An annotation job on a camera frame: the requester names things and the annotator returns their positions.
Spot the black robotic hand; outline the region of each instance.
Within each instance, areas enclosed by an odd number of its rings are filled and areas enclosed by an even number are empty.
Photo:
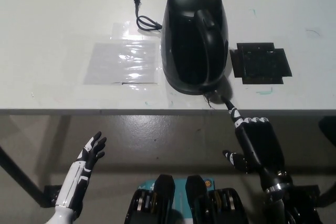
[[[101,140],[101,132],[97,132],[88,143],[84,146],[83,150],[77,157],[76,161],[84,161],[85,169],[92,170],[98,159],[104,157],[105,152],[101,152],[105,148],[106,137],[103,137]]]

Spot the robot forearm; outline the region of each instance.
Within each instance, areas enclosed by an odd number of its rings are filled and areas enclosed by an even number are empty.
[[[92,137],[71,165],[58,195],[55,214],[47,224],[71,224],[82,210],[82,201],[89,185],[92,169],[104,156],[106,137],[98,140],[101,132]]]

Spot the plastic sheet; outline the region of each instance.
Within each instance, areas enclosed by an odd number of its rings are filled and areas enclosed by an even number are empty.
[[[94,46],[85,84],[157,83],[159,45],[152,40],[112,39]]]

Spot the table leg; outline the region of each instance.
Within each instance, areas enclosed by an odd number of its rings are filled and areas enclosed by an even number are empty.
[[[52,198],[42,192],[32,180],[15,164],[0,147],[0,166],[22,187],[41,207],[53,207]]]

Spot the black electric kettle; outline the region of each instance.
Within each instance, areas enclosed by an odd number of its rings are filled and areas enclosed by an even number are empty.
[[[222,0],[168,0],[161,55],[169,84],[185,94],[217,89],[228,54]]]

